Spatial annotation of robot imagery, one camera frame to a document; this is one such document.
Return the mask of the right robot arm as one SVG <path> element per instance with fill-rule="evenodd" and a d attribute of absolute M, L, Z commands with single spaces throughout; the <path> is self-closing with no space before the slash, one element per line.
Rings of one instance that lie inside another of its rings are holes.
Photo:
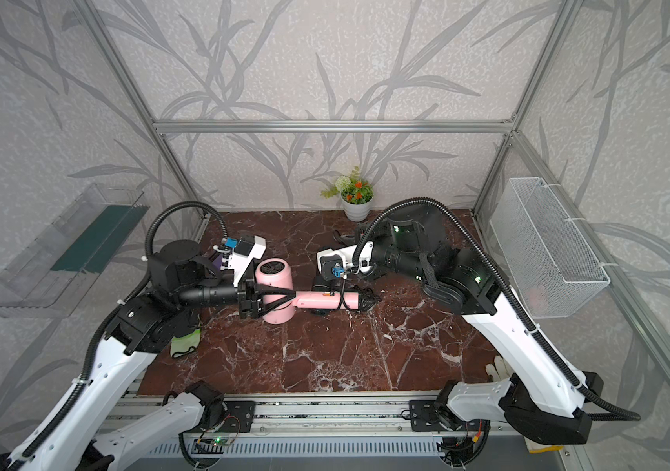
<path fill-rule="evenodd" d="M 569 363 L 523 307 L 506 274 L 449 208 L 429 197 L 389 206 L 339 252 L 344 278 L 378 270 L 417 279 L 422 292 L 464 318 L 513 368 L 488 383 L 451 381 L 434 402 L 449 430 L 504 422 L 540 445 L 583 445 L 595 422 L 638 422 L 601 397 L 603 381 Z"/>

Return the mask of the pink hair dryer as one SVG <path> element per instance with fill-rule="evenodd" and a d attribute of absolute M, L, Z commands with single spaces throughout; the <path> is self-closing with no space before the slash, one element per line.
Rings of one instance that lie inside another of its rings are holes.
<path fill-rule="evenodd" d="M 325 281 L 321 274 L 315 276 L 310 290 L 295 290 L 292 268 L 280 258 L 262 261 L 255 270 L 255 282 L 264 297 L 259 318 L 272 325 L 292 320 L 298 309 L 319 316 L 338 310 L 367 312 L 381 300 L 370 288 L 350 287 L 345 279 Z"/>

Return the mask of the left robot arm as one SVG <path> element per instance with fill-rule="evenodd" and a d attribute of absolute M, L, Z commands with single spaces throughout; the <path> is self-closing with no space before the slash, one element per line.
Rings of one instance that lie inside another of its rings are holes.
<path fill-rule="evenodd" d="M 205 257 L 189 239 L 155 249 L 162 223 L 189 208 L 219 223 L 217 258 Z M 132 381 L 172 340 L 198 328 L 199 309 L 236 304 L 264 313 L 252 265 L 265 251 L 261 237 L 231 237 L 222 216 L 205 202 L 179 202 L 158 214 L 145 237 L 144 278 L 99 325 L 81 373 L 50 414 L 21 445 L 0 455 L 0 470 L 122 470 L 173 435 L 215 427 L 222 395 L 199 383 L 129 426 L 100 431 Z"/>

